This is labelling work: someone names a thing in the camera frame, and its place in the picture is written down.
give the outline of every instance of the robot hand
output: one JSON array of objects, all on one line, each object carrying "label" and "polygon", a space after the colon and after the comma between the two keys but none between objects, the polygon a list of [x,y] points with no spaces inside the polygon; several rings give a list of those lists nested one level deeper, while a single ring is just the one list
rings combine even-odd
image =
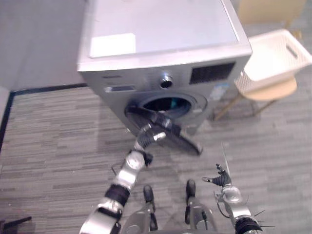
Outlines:
[{"label": "robot hand", "polygon": [[219,207],[219,202],[223,202],[229,218],[236,230],[236,234],[252,234],[262,231],[258,221],[251,215],[246,203],[243,201],[239,189],[232,185],[229,174],[216,164],[220,176],[215,178],[203,177],[202,180],[221,186],[221,194],[215,195]]}]

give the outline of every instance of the white laundry basket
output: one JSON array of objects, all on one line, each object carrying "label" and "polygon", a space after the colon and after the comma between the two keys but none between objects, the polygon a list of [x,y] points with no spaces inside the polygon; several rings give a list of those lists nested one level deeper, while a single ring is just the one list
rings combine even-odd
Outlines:
[{"label": "white laundry basket", "polygon": [[251,37],[249,42],[253,54],[235,81],[241,93],[284,81],[312,64],[309,52],[285,29]]}]

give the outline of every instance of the chair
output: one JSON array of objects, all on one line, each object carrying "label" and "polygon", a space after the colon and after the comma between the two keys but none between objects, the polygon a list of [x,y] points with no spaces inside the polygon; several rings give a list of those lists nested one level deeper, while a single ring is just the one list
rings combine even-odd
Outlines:
[{"label": "chair", "polygon": [[312,64],[309,52],[285,29],[249,38],[253,54],[234,84],[238,95],[214,120],[219,120],[242,98],[268,101],[254,115],[277,100],[292,94],[297,83],[295,73]]},{"label": "chair", "polygon": [[[301,15],[307,0],[240,0],[238,17],[244,24],[283,23],[289,29],[292,21]],[[292,32],[301,38],[300,31]]]},{"label": "chair", "polygon": [[4,223],[5,222],[4,220],[0,220],[0,234],[4,234],[4,230],[7,230],[7,229],[14,227],[14,226],[17,226],[23,222],[28,221],[28,220],[31,220],[31,216],[26,217],[26,218],[22,218],[19,220],[15,220],[12,222],[8,222],[8,223]]}]

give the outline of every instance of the label sticker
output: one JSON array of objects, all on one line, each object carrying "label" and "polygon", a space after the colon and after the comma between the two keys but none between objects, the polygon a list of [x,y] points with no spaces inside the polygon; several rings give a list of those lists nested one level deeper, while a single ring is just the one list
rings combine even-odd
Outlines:
[{"label": "label sticker", "polygon": [[132,54],[135,52],[136,36],[133,33],[115,34],[91,39],[91,58]]},{"label": "label sticker", "polygon": [[216,84],[210,93],[209,99],[219,101],[230,87],[229,83]]}]

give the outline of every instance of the wall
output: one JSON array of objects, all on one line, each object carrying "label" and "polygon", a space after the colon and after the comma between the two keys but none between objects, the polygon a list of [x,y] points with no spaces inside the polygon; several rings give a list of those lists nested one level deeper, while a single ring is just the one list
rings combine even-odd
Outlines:
[{"label": "wall", "polygon": [[83,0],[0,0],[0,84],[9,90],[83,82],[76,72]]}]

